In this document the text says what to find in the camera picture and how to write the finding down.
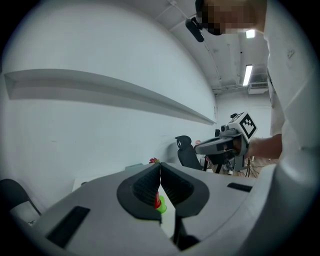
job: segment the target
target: green object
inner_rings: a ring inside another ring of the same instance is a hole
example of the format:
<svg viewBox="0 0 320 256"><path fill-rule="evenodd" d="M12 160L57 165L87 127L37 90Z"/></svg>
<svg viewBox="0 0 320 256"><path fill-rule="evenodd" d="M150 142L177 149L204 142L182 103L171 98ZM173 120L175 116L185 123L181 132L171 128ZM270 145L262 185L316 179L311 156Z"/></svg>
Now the green object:
<svg viewBox="0 0 320 256"><path fill-rule="evenodd" d="M159 211L161 214L163 214L167 210L165 198L162 195L159 195L159 199L160 199L161 205L156 210Z"/></svg>

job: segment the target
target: person's arm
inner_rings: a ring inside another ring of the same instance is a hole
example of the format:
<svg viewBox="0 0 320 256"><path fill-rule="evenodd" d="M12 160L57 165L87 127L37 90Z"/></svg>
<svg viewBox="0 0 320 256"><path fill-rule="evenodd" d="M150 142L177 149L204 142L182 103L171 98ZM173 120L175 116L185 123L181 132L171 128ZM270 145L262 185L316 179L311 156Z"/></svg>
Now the person's arm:
<svg viewBox="0 0 320 256"><path fill-rule="evenodd" d="M248 157L278 159L282 152L282 135L277 134L270 138L253 138L249 144Z"/></svg>

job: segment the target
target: air vent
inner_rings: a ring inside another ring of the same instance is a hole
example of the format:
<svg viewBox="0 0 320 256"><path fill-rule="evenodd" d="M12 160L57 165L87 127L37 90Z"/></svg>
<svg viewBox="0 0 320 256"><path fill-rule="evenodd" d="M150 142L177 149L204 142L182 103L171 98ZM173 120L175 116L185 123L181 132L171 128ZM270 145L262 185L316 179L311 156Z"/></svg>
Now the air vent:
<svg viewBox="0 0 320 256"><path fill-rule="evenodd" d="M249 84L248 93L249 94L263 94L268 91L267 82L252 82Z"/></svg>
<svg viewBox="0 0 320 256"><path fill-rule="evenodd" d="M251 88L268 88L268 83L267 82L259 82L259 83L252 83Z"/></svg>

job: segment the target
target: fluorescent light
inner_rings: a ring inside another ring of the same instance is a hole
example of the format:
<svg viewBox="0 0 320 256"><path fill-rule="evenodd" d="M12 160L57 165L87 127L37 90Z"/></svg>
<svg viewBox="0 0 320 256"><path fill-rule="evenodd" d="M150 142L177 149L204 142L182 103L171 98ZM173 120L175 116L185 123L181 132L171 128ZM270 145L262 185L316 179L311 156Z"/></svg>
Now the fluorescent light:
<svg viewBox="0 0 320 256"><path fill-rule="evenodd" d="M252 65L245 66L245 75L244 75L244 80L243 80L243 86L247 86L249 84L252 68L253 68Z"/></svg>
<svg viewBox="0 0 320 256"><path fill-rule="evenodd" d="M250 29L245 32L246 38L254 38L256 35L256 31L254 29Z"/></svg>

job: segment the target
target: black office chair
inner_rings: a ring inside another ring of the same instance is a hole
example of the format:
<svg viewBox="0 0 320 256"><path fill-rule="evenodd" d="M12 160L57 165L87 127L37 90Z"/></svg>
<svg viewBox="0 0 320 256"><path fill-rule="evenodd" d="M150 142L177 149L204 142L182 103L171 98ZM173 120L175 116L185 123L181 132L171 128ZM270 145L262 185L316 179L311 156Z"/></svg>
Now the black office chair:
<svg viewBox="0 0 320 256"><path fill-rule="evenodd" d="M186 135L175 137L178 145L178 158L182 166L203 170L199 163L194 147L191 145L191 138Z"/></svg>
<svg viewBox="0 0 320 256"><path fill-rule="evenodd" d="M35 211L41 215L24 188L12 179L6 178L0 180L0 198L7 211L10 211L22 203L30 202Z"/></svg>

